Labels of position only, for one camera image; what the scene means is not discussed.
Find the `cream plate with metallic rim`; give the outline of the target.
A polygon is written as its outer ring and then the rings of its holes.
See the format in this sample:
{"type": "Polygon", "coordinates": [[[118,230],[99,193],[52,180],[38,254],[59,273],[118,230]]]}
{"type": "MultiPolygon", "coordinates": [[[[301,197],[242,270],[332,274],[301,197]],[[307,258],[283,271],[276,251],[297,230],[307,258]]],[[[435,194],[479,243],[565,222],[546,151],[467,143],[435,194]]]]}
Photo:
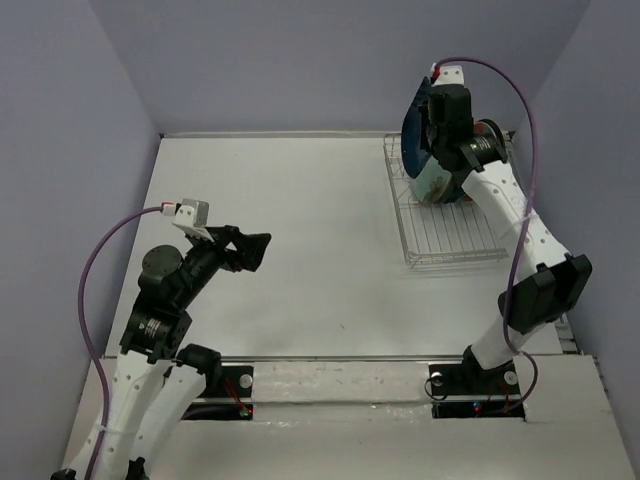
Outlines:
{"type": "Polygon", "coordinates": [[[482,118],[476,121],[476,125],[482,126],[481,128],[482,131],[491,130],[497,142],[499,143],[499,145],[503,149],[506,148],[506,141],[505,141],[505,136],[503,134],[503,131],[495,121],[489,118],[482,118]]]}

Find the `navy blue leaf-shaped dish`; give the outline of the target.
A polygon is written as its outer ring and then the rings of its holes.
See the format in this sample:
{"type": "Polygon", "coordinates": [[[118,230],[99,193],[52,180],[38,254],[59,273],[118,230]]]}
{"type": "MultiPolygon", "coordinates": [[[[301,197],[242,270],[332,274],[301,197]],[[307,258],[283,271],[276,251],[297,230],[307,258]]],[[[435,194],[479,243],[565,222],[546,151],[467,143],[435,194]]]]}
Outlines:
{"type": "Polygon", "coordinates": [[[431,88],[424,77],[405,114],[401,128],[401,159],[406,174],[415,179],[430,159],[429,152],[421,148],[421,113],[419,107],[427,100],[431,88]]]}

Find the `light green flower plate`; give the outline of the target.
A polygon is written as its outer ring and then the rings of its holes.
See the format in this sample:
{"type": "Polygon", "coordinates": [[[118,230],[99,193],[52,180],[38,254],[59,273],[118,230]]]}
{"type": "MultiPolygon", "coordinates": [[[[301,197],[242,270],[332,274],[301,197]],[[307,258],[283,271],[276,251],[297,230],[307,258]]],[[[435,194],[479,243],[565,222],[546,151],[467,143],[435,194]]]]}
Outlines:
{"type": "Polygon", "coordinates": [[[447,178],[451,177],[451,174],[444,170],[436,160],[430,159],[418,176],[410,181],[412,192],[419,202],[423,204],[433,204],[429,200],[429,194],[431,183],[438,176],[447,178]]]}

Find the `small dark teal round plate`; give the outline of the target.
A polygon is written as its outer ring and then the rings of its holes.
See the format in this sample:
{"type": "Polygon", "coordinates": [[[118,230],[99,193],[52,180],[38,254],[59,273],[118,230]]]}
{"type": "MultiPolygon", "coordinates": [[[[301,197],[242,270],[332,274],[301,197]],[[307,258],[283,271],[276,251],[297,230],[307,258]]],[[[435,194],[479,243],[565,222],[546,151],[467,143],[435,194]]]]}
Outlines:
{"type": "Polygon", "coordinates": [[[431,190],[429,194],[430,202],[433,204],[449,202],[455,188],[455,182],[451,177],[445,178],[444,176],[438,176],[431,183],[431,190]]]}

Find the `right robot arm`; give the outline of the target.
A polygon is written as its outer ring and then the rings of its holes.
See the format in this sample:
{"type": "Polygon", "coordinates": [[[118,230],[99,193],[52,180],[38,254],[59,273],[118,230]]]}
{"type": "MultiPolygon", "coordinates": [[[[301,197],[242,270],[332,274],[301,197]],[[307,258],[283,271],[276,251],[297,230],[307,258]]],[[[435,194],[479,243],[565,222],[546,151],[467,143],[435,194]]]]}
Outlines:
{"type": "Polygon", "coordinates": [[[512,259],[497,319],[463,354],[462,384],[482,392],[538,330],[576,305],[592,265],[586,256],[572,255],[537,215],[504,147],[476,129],[465,86],[432,86],[423,110],[423,143],[480,207],[512,259]]]}

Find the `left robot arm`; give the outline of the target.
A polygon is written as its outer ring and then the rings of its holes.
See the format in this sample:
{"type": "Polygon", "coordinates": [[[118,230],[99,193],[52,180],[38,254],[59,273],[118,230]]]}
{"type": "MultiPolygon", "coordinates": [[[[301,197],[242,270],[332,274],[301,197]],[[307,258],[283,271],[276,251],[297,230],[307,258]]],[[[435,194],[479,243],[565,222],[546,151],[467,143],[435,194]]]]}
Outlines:
{"type": "Polygon", "coordinates": [[[191,403],[219,388],[220,353],[182,343],[192,323],[187,309],[218,271],[256,271],[271,236],[223,226],[196,229],[187,238],[186,254],[160,245],[143,257],[109,404],[71,464],[53,478],[148,478],[191,403]]]}

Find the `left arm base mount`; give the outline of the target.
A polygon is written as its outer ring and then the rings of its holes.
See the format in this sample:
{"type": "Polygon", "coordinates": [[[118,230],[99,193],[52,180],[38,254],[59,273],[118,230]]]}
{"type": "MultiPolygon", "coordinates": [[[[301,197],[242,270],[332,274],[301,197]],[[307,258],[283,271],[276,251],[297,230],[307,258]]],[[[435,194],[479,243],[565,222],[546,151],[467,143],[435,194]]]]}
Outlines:
{"type": "Polygon", "coordinates": [[[252,392],[254,366],[223,363],[221,376],[207,386],[187,408],[187,421],[251,421],[254,415],[252,392]]]}

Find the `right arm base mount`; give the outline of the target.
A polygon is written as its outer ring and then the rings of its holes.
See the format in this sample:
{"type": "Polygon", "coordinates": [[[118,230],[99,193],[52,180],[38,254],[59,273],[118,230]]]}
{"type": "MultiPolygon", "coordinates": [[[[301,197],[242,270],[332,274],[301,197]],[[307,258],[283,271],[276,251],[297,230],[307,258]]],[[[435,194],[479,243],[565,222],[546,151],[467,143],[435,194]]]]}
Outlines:
{"type": "Polygon", "coordinates": [[[434,419],[525,418],[521,389],[512,362],[469,380],[458,363],[429,366],[424,390],[434,419]]]}

